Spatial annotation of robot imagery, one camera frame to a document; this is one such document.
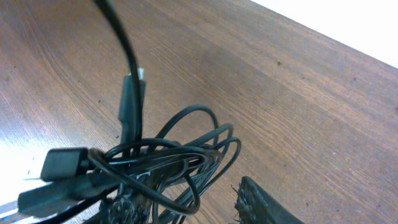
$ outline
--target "wooden table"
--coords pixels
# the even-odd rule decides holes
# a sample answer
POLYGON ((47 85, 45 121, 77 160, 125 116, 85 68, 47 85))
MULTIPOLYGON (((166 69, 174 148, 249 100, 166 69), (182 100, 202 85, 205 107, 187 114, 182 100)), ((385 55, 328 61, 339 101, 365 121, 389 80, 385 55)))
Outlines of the wooden table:
MULTIPOLYGON (((398 223, 396 68, 250 1, 114 5, 146 71, 144 136, 201 103, 243 141, 189 223, 234 222, 244 175, 306 223, 398 223)), ((92 2, 1 1, 0 30, 3 153, 119 143, 128 68, 92 2)), ((209 129, 195 113, 167 137, 209 129)))

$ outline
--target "cable connector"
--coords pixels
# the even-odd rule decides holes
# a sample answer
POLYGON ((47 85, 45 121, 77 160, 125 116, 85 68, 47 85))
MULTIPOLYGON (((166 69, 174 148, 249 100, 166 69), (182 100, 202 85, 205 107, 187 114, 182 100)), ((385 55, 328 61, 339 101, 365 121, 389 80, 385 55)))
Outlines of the cable connector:
POLYGON ((86 147, 51 149, 47 153, 40 178, 46 182, 63 180, 92 169, 86 147))

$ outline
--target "wood grain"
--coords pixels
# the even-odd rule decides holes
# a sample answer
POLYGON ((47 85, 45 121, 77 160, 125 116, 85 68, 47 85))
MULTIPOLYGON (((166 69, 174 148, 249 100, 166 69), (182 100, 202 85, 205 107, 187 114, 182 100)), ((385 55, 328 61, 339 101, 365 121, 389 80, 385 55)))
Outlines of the wood grain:
MULTIPOLYGON (((114 5, 146 70, 144 136, 201 103, 243 141, 188 223, 233 222, 244 175, 306 223, 398 223, 398 69, 250 1, 114 5)), ((2 152, 118 143, 128 69, 92 2, 1 1, 0 30, 2 152)), ((195 113, 167 137, 209 127, 195 113)))

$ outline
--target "white wall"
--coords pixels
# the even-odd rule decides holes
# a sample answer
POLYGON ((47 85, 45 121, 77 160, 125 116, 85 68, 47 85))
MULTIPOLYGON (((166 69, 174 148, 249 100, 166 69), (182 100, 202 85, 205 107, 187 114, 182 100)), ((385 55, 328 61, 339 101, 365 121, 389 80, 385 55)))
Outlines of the white wall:
POLYGON ((253 0, 398 68, 397 0, 253 0))

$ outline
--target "tangled black cable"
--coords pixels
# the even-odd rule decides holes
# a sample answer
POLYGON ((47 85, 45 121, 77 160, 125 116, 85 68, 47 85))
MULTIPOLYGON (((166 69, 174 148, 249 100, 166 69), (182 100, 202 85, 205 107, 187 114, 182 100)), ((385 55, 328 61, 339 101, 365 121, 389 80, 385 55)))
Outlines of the tangled black cable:
MULTIPOLYGON (((110 4, 104 0, 95 0, 96 5, 107 18, 115 31, 126 55, 132 75, 132 114, 134 126, 129 130, 133 137, 130 144, 120 144, 108 152, 90 149, 89 160, 96 166, 96 171, 105 172, 118 180, 124 186, 151 199, 152 223, 183 223, 186 215, 195 214, 200 208, 200 196, 213 185, 238 158, 241 150, 241 141, 233 137, 233 126, 230 123, 219 126, 215 114, 203 105, 193 105, 177 113, 160 130, 155 138, 142 139, 142 98, 137 72, 137 62, 132 47, 127 39, 121 23, 110 4), (210 131, 199 138, 180 145, 176 141, 164 139, 166 134, 186 115, 194 111, 207 113, 214 126, 210 131), (219 135, 227 133, 226 139, 219 142, 219 135), (213 177, 221 160, 228 152, 229 145, 235 142, 236 150, 231 160, 213 177), (150 185, 140 182, 137 177, 150 175, 150 185), (174 201, 162 195, 162 192, 173 185, 187 183, 189 188, 183 191, 174 201), (160 215, 159 204, 166 208, 160 215)), ((41 223, 60 223, 79 214, 95 202, 106 198, 116 187, 105 190, 102 194, 86 199, 57 216, 41 223)))

